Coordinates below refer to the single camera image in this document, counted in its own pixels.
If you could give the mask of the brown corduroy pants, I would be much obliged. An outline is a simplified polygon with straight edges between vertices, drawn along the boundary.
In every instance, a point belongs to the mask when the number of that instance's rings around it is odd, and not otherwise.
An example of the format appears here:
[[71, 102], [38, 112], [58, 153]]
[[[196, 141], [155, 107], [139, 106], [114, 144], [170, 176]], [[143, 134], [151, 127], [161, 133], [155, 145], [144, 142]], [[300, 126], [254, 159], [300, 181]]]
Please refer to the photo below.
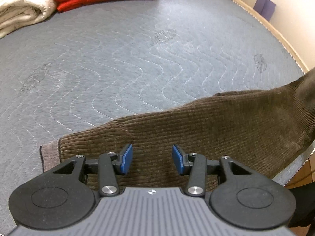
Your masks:
[[273, 178], [314, 141], [314, 71], [267, 91], [218, 93], [180, 107], [114, 119], [40, 147], [45, 171], [75, 155], [96, 159], [133, 146], [120, 186], [184, 186], [172, 146], [208, 159], [223, 155]]

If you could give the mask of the grey quilted mattress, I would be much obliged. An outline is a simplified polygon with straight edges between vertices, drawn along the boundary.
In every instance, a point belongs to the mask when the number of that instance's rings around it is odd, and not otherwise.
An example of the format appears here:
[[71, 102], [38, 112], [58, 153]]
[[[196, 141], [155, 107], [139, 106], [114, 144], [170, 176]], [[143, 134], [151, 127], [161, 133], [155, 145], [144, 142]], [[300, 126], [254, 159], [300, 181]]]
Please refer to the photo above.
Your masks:
[[42, 173], [39, 148], [135, 113], [303, 75], [232, 0], [98, 3], [1, 39], [1, 233], [11, 192]]

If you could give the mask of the cream folded blanket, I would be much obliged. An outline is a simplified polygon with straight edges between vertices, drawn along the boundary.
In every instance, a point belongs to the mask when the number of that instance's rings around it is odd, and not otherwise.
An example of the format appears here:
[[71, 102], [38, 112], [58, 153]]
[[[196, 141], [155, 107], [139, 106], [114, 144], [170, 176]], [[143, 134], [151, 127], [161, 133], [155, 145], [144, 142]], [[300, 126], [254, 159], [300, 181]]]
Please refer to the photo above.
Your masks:
[[46, 20], [56, 8], [55, 0], [1, 0], [1, 38]]

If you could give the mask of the wooden bed frame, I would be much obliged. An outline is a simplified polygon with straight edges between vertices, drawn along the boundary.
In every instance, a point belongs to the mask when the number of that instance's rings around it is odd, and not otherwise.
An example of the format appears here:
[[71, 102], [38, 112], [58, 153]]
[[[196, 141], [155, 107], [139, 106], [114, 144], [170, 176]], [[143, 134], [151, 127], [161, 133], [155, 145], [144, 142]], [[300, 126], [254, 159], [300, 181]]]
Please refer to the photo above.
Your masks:
[[[290, 56], [294, 59], [301, 71], [305, 74], [309, 71], [305, 63], [290, 45], [290, 43], [284, 38], [284, 36], [267, 20], [265, 20], [254, 9], [247, 5], [242, 0], [231, 0], [250, 15], [252, 15], [257, 21], [259, 21], [274, 37], [281, 43], [281, 45], [287, 50]], [[310, 146], [302, 155], [294, 160], [284, 171], [279, 173], [276, 180], [284, 182], [287, 188], [296, 188], [303, 186], [314, 181], [314, 145]]]

